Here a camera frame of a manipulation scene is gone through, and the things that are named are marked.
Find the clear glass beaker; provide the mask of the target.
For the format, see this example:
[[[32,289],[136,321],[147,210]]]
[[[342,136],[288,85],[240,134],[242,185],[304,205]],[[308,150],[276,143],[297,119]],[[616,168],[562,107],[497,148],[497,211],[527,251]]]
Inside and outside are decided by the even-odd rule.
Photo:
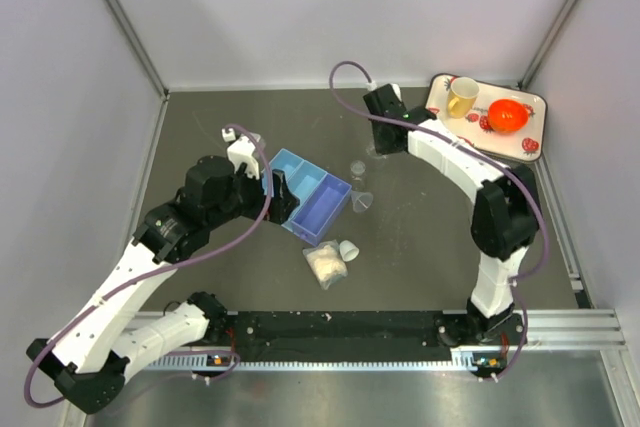
[[[367,155],[375,160],[385,160],[387,158],[387,156],[385,154],[380,154],[376,148],[375,145],[373,143],[369,144],[366,147],[366,153]]]

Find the blue three-drawer organizer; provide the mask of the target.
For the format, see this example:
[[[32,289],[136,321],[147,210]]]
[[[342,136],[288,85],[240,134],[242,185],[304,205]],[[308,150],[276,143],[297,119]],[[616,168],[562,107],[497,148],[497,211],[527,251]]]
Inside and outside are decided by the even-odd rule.
[[[289,190],[300,201],[282,227],[317,246],[349,201],[351,185],[287,149],[281,149],[270,166],[284,172]]]

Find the clear plastic funnel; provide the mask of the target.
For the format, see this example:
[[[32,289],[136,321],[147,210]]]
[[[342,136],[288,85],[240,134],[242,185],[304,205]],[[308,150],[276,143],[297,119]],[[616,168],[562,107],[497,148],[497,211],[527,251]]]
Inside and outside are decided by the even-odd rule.
[[[373,204],[374,196],[371,192],[352,191],[351,203],[355,213],[364,213]]]

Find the bag of cotton balls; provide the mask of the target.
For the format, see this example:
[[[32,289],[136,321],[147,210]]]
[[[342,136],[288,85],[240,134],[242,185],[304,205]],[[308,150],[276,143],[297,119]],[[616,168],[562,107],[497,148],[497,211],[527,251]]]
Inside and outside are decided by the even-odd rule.
[[[335,282],[348,276],[336,241],[322,242],[316,247],[304,249],[302,254],[323,290],[328,290]]]

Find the small white plastic cup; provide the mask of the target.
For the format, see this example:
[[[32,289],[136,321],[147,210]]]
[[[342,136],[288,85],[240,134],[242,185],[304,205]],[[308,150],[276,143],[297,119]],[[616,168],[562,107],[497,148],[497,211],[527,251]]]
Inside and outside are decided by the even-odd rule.
[[[346,263],[353,261],[359,255],[360,249],[351,241],[344,240],[339,244],[339,253]]]

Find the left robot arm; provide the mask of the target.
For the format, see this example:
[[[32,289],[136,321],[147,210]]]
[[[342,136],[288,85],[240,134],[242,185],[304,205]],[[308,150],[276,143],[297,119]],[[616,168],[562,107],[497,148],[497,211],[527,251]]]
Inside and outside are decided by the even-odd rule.
[[[191,342],[220,341],[227,329],[223,308],[204,292],[149,327],[124,330],[178,266],[189,265],[208,244],[213,230],[238,217],[281,225],[298,205],[281,169],[253,169],[220,156],[199,159],[175,197],[146,214],[83,309],[51,338],[30,344],[30,370],[47,375],[62,399],[95,414],[160,357]]]

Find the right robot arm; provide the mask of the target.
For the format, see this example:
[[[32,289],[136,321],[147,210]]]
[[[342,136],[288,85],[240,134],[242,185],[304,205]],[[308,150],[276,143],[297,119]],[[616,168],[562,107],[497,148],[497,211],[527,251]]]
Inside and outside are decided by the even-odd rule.
[[[424,108],[407,109],[395,84],[371,82],[363,97],[377,153],[406,152],[436,168],[471,202],[471,237],[480,251],[476,284],[459,320],[437,323],[447,346],[487,343],[514,309],[512,290],[539,230],[535,177],[524,165],[508,167],[480,154]]]

